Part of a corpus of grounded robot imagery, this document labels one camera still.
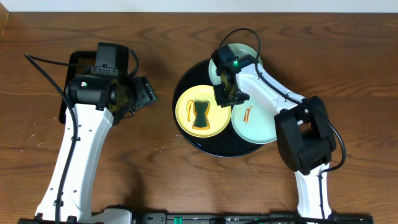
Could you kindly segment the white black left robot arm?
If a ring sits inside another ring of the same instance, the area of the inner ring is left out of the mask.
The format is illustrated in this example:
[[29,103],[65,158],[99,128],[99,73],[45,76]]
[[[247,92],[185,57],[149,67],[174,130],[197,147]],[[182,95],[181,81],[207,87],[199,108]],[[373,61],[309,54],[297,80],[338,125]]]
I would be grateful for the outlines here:
[[34,218],[19,223],[132,223],[128,208],[92,213],[93,183],[109,130],[157,99],[152,86],[146,77],[75,75],[65,96],[65,132],[52,179]]

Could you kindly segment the orange green sponge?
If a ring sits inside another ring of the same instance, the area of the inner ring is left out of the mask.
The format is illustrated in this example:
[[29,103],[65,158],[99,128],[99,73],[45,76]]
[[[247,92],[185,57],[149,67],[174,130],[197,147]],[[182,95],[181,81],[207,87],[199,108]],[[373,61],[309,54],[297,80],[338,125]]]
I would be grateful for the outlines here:
[[207,120],[207,114],[210,110],[210,104],[206,101],[195,101],[193,103],[193,112],[195,120],[193,122],[193,129],[205,130],[209,129],[210,125]]

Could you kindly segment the yellow plate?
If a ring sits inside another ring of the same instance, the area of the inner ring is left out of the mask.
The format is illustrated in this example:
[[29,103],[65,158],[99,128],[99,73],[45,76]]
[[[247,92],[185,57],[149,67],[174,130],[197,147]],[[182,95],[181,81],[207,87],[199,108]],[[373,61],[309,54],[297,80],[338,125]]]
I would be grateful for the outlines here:
[[[210,128],[205,130],[193,129],[195,115],[193,103],[206,101],[210,104],[207,120]],[[178,125],[188,134],[198,138],[209,138],[222,132],[231,119],[231,107],[218,106],[215,100],[214,89],[209,85],[197,85],[183,92],[175,106],[175,116]]]

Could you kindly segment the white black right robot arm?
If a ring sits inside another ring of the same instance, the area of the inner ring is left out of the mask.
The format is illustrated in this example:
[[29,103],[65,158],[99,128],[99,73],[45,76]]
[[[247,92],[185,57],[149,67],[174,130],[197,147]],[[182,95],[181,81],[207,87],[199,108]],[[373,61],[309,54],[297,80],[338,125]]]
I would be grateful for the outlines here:
[[237,107],[255,100],[271,115],[279,154],[295,173],[299,215],[327,219],[331,208],[326,177],[336,149],[336,131],[322,100],[290,91],[250,60],[212,60],[209,75],[219,79],[214,85],[218,104]]

